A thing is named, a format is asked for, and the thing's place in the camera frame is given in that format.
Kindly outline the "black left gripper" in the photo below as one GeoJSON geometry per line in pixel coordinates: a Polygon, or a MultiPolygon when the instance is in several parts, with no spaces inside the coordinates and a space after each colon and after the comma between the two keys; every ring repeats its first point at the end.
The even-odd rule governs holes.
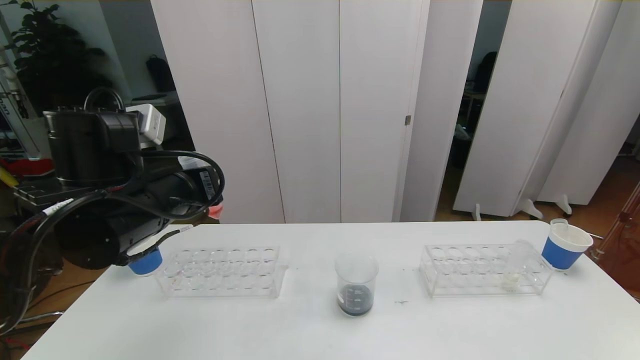
{"type": "Polygon", "coordinates": [[[210,166],[167,165],[154,168],[146,179],[146,191],[169,214],[198,214],[204,205],[223,199],[220,176],[210,166]]]}

